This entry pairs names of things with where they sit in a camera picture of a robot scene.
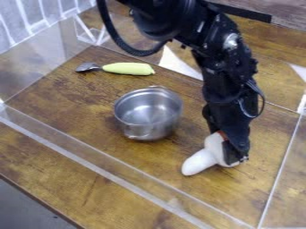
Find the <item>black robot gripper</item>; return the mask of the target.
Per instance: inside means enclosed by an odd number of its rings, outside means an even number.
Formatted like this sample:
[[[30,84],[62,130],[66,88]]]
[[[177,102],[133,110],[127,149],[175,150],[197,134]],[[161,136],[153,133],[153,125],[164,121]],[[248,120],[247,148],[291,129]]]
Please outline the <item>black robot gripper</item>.
[[[221,131],[227,136],[228,140],[221,143],[224,164],[240,164],[248,159],[249,122],[257,116],[256,93],[247,90],[229,104],[207,103],[201,115],[209,132]]]

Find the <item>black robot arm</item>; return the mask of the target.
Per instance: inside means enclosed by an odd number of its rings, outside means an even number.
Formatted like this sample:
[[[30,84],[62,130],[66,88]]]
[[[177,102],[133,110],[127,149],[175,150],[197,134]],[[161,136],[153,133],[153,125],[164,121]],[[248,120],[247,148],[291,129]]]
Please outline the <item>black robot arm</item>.
[[[209,131],[225,141],[221,160],[233,165],[248,158],[249,122],[259,116],[253,74],[256,60],[235,22],[204,0],[118,0],[132,10],[141,34],[173,39],[191,48],[203,74],[201,110]]]

